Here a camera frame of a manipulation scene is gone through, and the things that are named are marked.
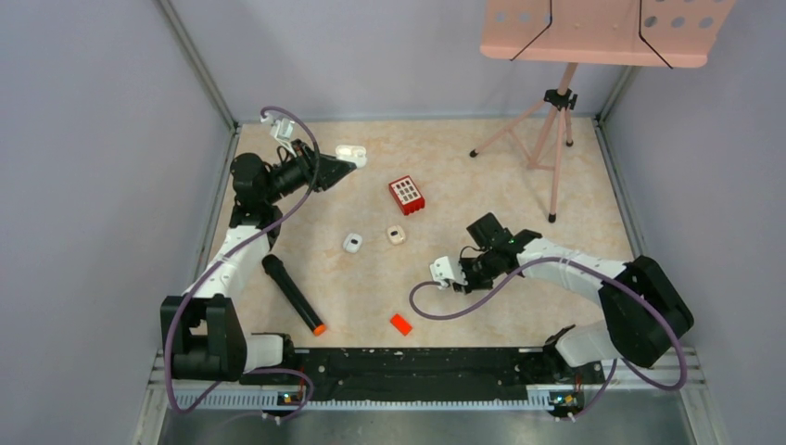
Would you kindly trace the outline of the white earbud case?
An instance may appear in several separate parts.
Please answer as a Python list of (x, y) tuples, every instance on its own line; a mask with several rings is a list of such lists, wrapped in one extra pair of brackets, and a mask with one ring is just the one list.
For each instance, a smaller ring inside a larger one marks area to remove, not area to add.
[(355, 254), (360, 251), (362, 243), (363, 243), (363, 238), (361, 235), (356, 233), (349, 233), (342, 244), (342, 248), (347, 253)]
[(338, 145), (335, 153), (337, 159), (353, 163), (357, 169), (365, 167), (368, 161), (367, 150), (364, 146)]

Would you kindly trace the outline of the beige earbud case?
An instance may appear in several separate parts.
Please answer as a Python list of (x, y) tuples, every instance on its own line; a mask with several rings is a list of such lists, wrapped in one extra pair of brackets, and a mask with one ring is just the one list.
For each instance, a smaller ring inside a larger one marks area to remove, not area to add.
[(389, 226), (386, 230), (386, 235), (388, 241), (394, 246), (403, 244), (407, 239), (406, 233), (400, 225)]

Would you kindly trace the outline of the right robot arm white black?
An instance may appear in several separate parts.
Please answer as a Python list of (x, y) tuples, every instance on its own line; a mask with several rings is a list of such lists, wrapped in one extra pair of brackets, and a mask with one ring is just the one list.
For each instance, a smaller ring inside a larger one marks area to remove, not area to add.
[(543, 357), (546, 375), (567, 382), (581, 365), (625, 359), (650, 367), (694, 325), (694, 317), (665, 271), (654, 259), (632, 261), (593, 257), (561, 247), (542, 234), (514, 234), (488, 213), (467, 228), (478, 247), (474, 257), (448, 263), (445, 280), (457, 292), (493, 288), (510, 273), (539, 279), (596, 304), (602, 320), (567, 327), (549, 340), (554, 350)]

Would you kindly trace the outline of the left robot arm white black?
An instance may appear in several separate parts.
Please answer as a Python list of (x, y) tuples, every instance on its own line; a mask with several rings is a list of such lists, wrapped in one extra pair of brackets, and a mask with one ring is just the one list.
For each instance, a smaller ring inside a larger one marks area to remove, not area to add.
[(285, 350), (285, 336), (246, 336), (235, 299), (280, 234), (283, 213), (277, 202), (302, 186), (325, 191), (366, 162), (363, 146), (343, 145), (333, 155), (316, 154), (299, 139), (277, 164), (254, 153), (233, 160), (235, 199), (223, 243), (208, 269), (181, 296), (166, 297), (160, 307), (170, 378), (237, 381), (257, 368), (275, 383), (293, 378), (298, 360)]

